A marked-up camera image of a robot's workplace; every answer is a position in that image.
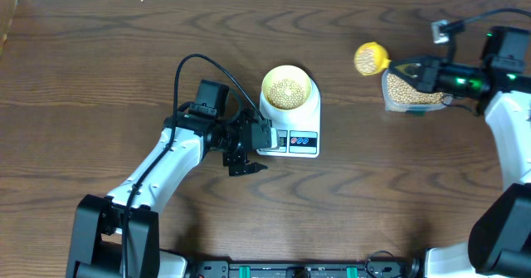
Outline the yellow measuring scoop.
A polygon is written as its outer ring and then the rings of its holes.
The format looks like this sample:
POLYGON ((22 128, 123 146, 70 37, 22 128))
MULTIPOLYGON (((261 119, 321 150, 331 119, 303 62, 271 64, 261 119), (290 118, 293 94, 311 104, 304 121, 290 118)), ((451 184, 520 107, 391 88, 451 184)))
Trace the yellow measuring scoop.
POLYGON ((391 60, 387 50, 375 41, 362 44, 355 52, 355 69, 363 76, 376 75, 388 68, 391 60))

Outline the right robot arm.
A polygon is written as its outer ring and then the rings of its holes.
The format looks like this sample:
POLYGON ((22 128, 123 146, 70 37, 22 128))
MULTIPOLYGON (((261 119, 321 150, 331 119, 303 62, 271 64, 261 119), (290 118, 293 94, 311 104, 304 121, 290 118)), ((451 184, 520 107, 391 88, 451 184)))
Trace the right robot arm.
POLYGON ((480 66, 453 56, 390 62, 388 69, 415 90, 476 100, 496 144, 501 196, 475 223, 468 241, 426 252, 426 277, 528 277, 530 275, 530 79, 524 58, 530 33, 492 27, 480 66))

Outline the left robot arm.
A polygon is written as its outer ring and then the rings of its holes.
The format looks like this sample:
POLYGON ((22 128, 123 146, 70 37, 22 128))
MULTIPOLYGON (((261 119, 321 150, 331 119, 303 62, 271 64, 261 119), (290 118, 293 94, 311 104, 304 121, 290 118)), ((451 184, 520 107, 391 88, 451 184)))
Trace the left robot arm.
POLYGON ((269 119, 251 108, 230 119, 222 107, 186 102, 164 121, 148 157, 104 197, 86 195, 76 208, 68 277, 184 277, 186 258, 159 245, 159 216, 179 184, 210 151, 222 153, 231 176, 257 173, 247 155, 277 146, 269 119))

